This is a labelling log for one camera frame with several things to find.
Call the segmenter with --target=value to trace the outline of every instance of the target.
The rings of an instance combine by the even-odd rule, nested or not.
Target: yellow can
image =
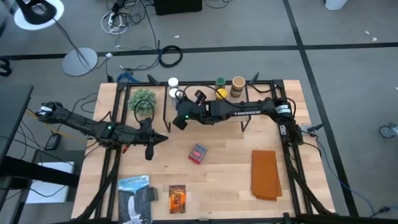
[[[223,98],[222,98],[221,96],[223,96],[224,98],[226,98],[226,95],[228,94],[227,91],[226,91],[226,89],[224,89],[224,88],[219,88],[217,91],[218,91],[218,93],[216,93],[217,100],[222,100]]]

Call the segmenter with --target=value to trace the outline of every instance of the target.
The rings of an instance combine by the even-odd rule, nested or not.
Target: gray floor
[[[60,23],[79,45],[97,52],[115,51],[116,37],[105,34],[100,19],[106,12],[103,0],[63,1],[65,14]],[[290,1],[298,29],[305,45],[363,44],[398,41],[398,2],[393,0],[350,0],[340,11],[327,11],[322,0]],[[252,45],[295,45],[289,20],[280,0],[234,0],[224,9],[206,6],[202,12],[156,16],[149,9],[151,21],[162,46],[175,44],[182,48],[230,47]],[[147,21],[130,27],[121,36],[120,45],[138,49],[153,46],[154,41]],[[0,55],[34,55],[67,53],[71,47],[55,28],[28,32],[17,28],[11,18],[0,37]],[[396,71],[398,49],[346,49],[308,50],[310,64],[325,104],[336,143],[348,176],[356,192],[370,200],[374,209],[398,206],[394,159],[398,156],[398,138],[383,139],[378,127],[390,121],[398,122],[395,103],[398,87]],[[172,60],[176,55],[166,55]],[[114,57],[108,62],[108,73],[114,78],[122,73],[119,65],[135,67],[151,64],[155,55]],[[35,110],[44,101],[61,101],[67,108],[74,102],[98,91],[106,82],[105,66],[82,77],[69,77],[61,69],[62,59],[13,61],[14,73],[0,78],[5,83],[30,83],[35,89],[29,107]],[[320,123],[320,115],[310,88],[300,54],[296,50],[239,51],[185,54],[181,64],[174,68],[156,67],[150,71],[136,72],[135,78],[146,81],[150,73],[159,80],[169,77],[181,80],[212,80],[218,76],[232,78],[241,75],[251,78],[256,72],[261,79],[298,79],[301,81],[313,124]],[[77,113],[91,116],[80,111]],[[50,131],[39,122],[25,117],[24,121],[34,131],[39,144],[45,144]],[[80,134],[69,128],[65,132]],[[321,142],[327,145],[324,133]],[[60,154],[84,150],[84,143],[62,140]],[[13,144],[10,154],[21,156],[21,145]],[[28,151],[29,160],[33,151]],[[81,161],[81,155],[71,160]],[[328,183],[336,211],[348,211],[340,184],[327,169]],[[354,195],[361,216],[370,216],[366,202]],[[0,220],[7,220],[15,200],[7,202]],[[50,223],[68,220],[73,202],[53,205],[29,205],[20,223]],[[379,215],[398,218],[398,211]]]

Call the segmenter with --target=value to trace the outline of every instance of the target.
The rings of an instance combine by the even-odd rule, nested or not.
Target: lamp base
[[[98,62],[97,53],[87,47],[79,48],[79,51],[81,52],[81,54],[83,54],[86,60],[84,60],[82,56],[78,57],[76,50],[72,50],[63,58],[62,70],[67,75],[85,75],[95,68]]]

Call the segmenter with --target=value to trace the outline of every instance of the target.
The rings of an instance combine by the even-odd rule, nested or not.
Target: white bottle
[[[177,78],[174,78],[174,77],[173,78],[169,78],[168,83],[169,83],[170,89],[178,88],[178,79]]]
[[[329,10],[339,10],[346,2],[347,0],[326,0],[325,6]]]
[[[177,105],[181,99],[182,92],[179,91],[178,88],[172,88],[171,90],[169,90],[169,95],[170,95],[170,99],[172,101],[173,107],[177,109]]]

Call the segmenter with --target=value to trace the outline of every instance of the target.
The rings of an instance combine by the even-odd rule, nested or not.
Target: white lamp
[[[41,29],[45,29],[53,24],[56,24],[58,29],[61,32],[63,32],[63,29],[60,27],[58,22],[56,22],[61,19],[63,12],[64,12],[64,6],[63,6],[62,2],[60,0],[46,0],[46,1],[45,0],[34,0],[34,1],[35,1],[35,3],[33,3],[34,4],[33,6],[38,5],[38,6],[45,7],[45,5],[43,5],[42,3],[45,3],[45,4],[49,3],[56,8],[57,12],[47,22],[44,22],[41,24],[32,24],[32,23],[28,22],[26,19],[26,17],[29,16],[27,13],[33,12],[32,5],[29,5],[29,3],[24,4],[24,2],[22,2],[22,0],[17,0],[18,5],[20,6],[20,8],[16,11],[16,13],[14,15],[14,21],[17,24],[17,26],[19,26],[21,29],[25,29],[25,30],[41,30]],[[33,15],[33,16],[37,16],[37,17],[39,17],[39,19],[42,19],[42,18],[40,18],[40,14]],[[76,46],[74,46],[73,43],[71,43],[71,44],[75,48],[75,50],[72,50],[63,58],[62,70],[67,75],[80,76],[80,75],[84,75],[84,74],[90,72],[93,68],[95,68],[95,65],[98,62],[98,56],[97,56],[96,52],[94,50],[86,48],[86,47],[77,48]]]

